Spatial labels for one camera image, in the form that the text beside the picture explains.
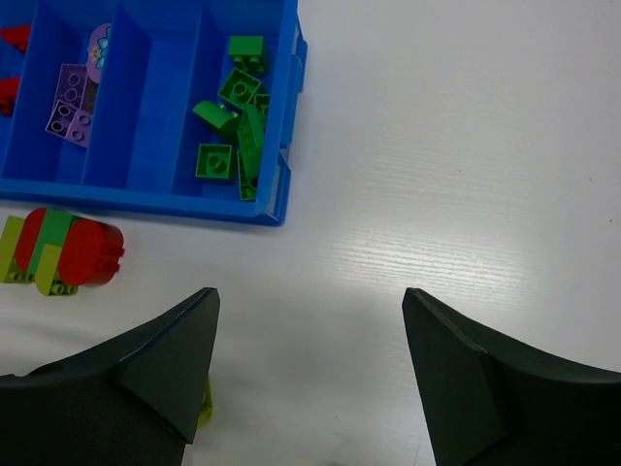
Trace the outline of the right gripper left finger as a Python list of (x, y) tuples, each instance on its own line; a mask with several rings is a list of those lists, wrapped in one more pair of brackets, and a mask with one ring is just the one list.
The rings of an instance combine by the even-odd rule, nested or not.
[(179, 465), (219, 315), (214, 288), (93, 348), (1, 379), (4, 465)]

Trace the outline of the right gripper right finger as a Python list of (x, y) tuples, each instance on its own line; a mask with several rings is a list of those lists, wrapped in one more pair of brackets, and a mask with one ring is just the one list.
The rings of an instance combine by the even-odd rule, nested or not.
[(620, 375), (406, 291), (409, 352), (439, 465), (617, 465)]

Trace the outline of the lime green lego piece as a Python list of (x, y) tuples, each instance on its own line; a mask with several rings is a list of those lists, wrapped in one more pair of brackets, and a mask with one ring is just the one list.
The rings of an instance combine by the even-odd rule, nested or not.
[(197, 421), (197, 429), (203, 428), (211, 419), (213, 410), (212, 403), (212, 389), (210, 379), (207, 379), (205, 390), (203, 393), (203, 399), (201, 403), (201, 410)]

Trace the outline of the striped red green lego stack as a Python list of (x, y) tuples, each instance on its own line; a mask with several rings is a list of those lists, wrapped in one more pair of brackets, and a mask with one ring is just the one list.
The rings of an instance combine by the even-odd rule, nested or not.
[(35, 284), (45, 296), (71, 296), (110, 282), (124, 238), (117, 227), (62, 210), (8, 216), (1, 234), (1, 282)]

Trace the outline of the purple lego plate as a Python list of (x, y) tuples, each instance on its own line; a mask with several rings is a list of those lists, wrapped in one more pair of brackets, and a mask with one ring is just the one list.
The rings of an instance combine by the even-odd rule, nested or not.
[(86, 67), (80, 64), (63, 63), (58, 75), (54, 100), (84, 110), (86, 87)]
[(92, 126), (93, 116), (90, 113), (62, 100), (56, 100), (46, 131), (86, 149)]

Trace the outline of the green curved lego piece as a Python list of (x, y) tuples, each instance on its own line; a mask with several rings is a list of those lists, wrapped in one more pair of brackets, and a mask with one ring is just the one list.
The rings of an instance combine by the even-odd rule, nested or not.
[(221, 103), (204, 100), (196, 104), (192, 112), (201, 118), (220, 139), (235, 144), (241, 117)]

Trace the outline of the red lego brick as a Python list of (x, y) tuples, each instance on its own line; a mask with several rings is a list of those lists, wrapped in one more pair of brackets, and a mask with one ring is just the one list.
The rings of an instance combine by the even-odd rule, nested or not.
[(0, 112), (3, 116), (11, 117), (13, 115), (19, 84), (20, 77), (3, 78), (0, 80)]

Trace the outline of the red lego piece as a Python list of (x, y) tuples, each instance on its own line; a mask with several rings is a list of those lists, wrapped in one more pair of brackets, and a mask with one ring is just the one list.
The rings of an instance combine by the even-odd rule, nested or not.
[(30, 24), (2, 27), (0, 33), (5, 43), (20, 53), (26, 54), (31, 35)]

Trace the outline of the green square lego brick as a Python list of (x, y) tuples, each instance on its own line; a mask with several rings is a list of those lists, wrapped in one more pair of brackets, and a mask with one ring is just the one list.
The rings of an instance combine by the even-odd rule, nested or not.
[(265, 87), (259, 79), (234, 68), (217, 95), (225, 104), (242, 111), (256, 94), (264, 92)]

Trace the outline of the purple paw print lego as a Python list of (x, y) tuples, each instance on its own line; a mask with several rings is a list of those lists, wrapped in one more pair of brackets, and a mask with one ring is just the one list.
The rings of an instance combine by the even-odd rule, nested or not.
[(88, 58), (85, 62), (86, 74), (97, 84), (101, 82), (103, 68), (107, 61), (112, 28), (111, 23), (101, 24), (92, 31), (89, 38)]

